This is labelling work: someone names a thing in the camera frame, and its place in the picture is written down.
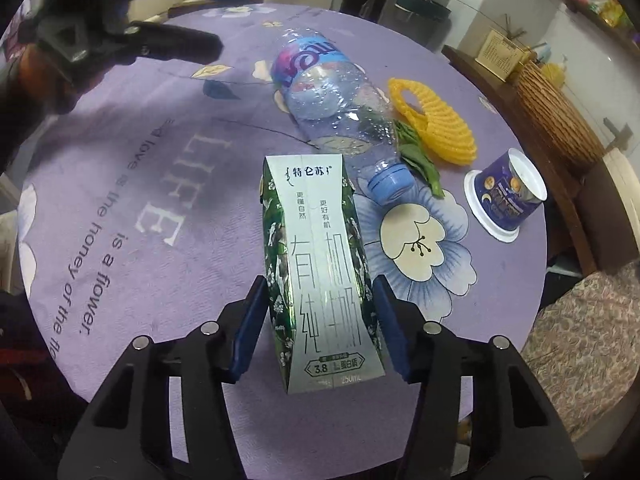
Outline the person left hand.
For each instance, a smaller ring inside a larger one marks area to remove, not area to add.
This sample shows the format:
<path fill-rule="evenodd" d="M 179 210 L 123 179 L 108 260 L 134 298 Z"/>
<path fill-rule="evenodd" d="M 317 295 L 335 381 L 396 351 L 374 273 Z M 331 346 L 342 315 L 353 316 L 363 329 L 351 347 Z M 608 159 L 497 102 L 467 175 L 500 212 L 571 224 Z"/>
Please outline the person left hand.
<path fill-rule="evenodd" d="M 104 79 L 110 71 L 104 68 L 88 80 L 74 86 L 34 44 L 14 58 L 1 71 L 1 113 L 17 114 L 26 110 L 50 110 L 66 114 L 79 99 Z"/>

